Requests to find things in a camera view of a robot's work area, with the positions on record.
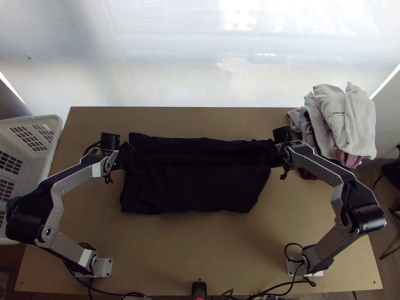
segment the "black garment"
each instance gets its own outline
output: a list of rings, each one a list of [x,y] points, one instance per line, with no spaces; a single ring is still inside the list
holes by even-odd
[[[129,143],[136,150],[133,168],[124,167],[121,212],[248,213],[271,173],[268,142],[272,141],[163,138],[131,132]]]

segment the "brown tabletop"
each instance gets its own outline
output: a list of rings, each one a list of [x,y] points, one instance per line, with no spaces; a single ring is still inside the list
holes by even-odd
[[[71,108],[50,174],[79,162],[85,148],[101,132],[129,132],[175,138],[222,140],[271,138],[288,124],[288,108]],[[334,225],[332,188],[322,181],[300,178],[296,171],[280,180],[272,170],[258,203],[247,214],[227,211],[166,215],[120,213],[124,171],[112,173],[114,184],[93,179],[66,194],[60,230],[74,241],[94,246],[101,257],[113,258],[110,278],[93,286],[109,292],[147,295],[189,295],[201,278],[210,295],[234,288],[249,295],[291,280],[284,246],[315,244]],[[370,240],[364,236],[345,249],[316,287],[296,284],[293,293],[381,289]],[[85,294],[61,260],[28,245],[16,290]],[[286,287],[277,289],[284,292]]]

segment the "window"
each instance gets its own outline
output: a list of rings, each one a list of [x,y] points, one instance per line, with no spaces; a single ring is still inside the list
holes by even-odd
[[[254,23],[248,23],[246,25],[247,30],[253,30],[254,28],[256,28],[256,24]]]

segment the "black cable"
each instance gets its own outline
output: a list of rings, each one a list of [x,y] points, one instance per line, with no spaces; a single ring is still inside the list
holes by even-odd
[[[78,245],[80,245],[81,247],[83,247],[85,249],[90,249],[90,250],[96,251],[96,249],[93,248],[87,242],[80,242],[80,243],[78,243]],[[129,293],[123,294],[123,293],[116,293],[116,292],[108,292],[108,291],[104,291],[104,290],[101,290],[101,289],[94,288],[94,287],[92,287],[92,283],[95,280],[94,277],[90,278],[89,279],[89,283],[86,284],[85,282],[80,280],[78,277],[75,277],[74,273],[67,267],[67,265],[65,265],[65,267],[66,267],[67,271],[73,276],[73,278],[75,278],[81,285],[87,287],[88,295],[89,295],[90,300],[93,300],[93,296],[92,296],[91,291],[95,291],[95,292],[98,292],[100,294],[109,295],[109,296],[122,296],[122,299],[124,299],[124,297],[127,297],[127,296],[142,297],[142,298],[144,298],[146,296],[145,294],[143,294],[141,292],[136,292],[136,291],[131,291]]]
[[[89,284],[87,286],[87,293],[89,294],[89,299],[90,300],[94,300],[93,297],[92,297],[92,293],[91,293],[93,280],[95,280],[95,279],[94,278],[90,278]]]
[[[400,146],[397,145],[396,147],[397,147],[397,149],[398,149],[398,151],[399,151],[398,157],[397,157],[397,160],[396,160],[396,162],[398,163],[398,162],[400,161]],[[373,183],[372,188],[371,188],[372,191],[375,189],[375,186],[377,185],[377,183],[378,183],[383,177],[385,177],[385,175],[384,175],[384,172],[382,171],[382,172],[379,174],[378,178],[377,178],[377,179],[375,180],[375,182]]]
[[[85,151],[83,152],[83,156],[85,156],[86,154],[88,154],[89,150],[92,149],[93,147],[96,147],[98,144],[100,144],[101,140],[91,144],[89,147],[87,147],[85,149]]]
[[[308,277],[305,277],[305,280],[298,280],[298,281],[295,281],[295,279],[296,279],[296,274],[297,274],[297,272],[299,271],[300,267],[303,266],[303,265],[304,265],[304,262],[298,265],[296,271],[294,272],[293,280],[292,280],[292,281],[284,282],[284,283],[275,285],[275,286],[273,286],[273,287],[271,287],[271,288],[269,288],[269,289],[266,289],[266,290],[263,290],[262,292],[259,292],[258,294],[250,295],[247,299],[248,299],[248,300],[252,300],[252,299],[254,299],[254,298],[263,297],[263,296],[266,296],[266,295],[270,295],[270,296],[285,296],[285,295],[287,295],[287,294],[290,293],[290,291],[292,290],[294,284],[308,283],[308,284],[309,284],[310,286],[312,286],[312,287],[317,286],[317,284],[316,284],[314,281],[311,281]],[[289,289],[288,289],[286,292],[284,292],[284,293],[280,293],[280,294],[269,293],[269,292],[272,291],[272,290],[275,290],[275,289],[277,289],[277,288],[280,288],[280,287],[283,287],[283,286],[287,286],[287,285],[290,285],[290,287],[289,287]]]
[[[379,177],[378,177],[378,178],[375,180],[375,182],[373,183],[372,188],[371,188],[372,191],[375,189],[375,186],[377,185],[377,183],[378,183],[383,177],[385,177],[385,175],[384,175],[384,173],[382,172],[382,173],[380,173]]]
[[[288,254],[286,253],[286,251],[287,251],[288,247],[291,246],[291,245],[299,246],[299,247],[301,248],[302,251],[304,250],[304,248],[303,248],[302,245],[300,245],[300,244],[298,244],[298,243],[296,243],[296,242],[290,242],[290,243],[288,243],[288,244],[283,248],[284,256],[286,257],[286,259],[287,259],[289,262],[293,262],[293,263],[302,263],[302,262],[303,262],[302,259],[300,259],[300,260],[297,259],[297,260],[296,260],[296,259],[291,259],[291,258],[289,258],[289,256],[288,256]]]

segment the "laundry basket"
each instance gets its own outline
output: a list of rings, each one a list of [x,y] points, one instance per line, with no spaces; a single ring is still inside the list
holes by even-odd
[[[47,178],[63,121],[58,115],[0,120],[0,245],[6,237],[6,204],[32,192]]]

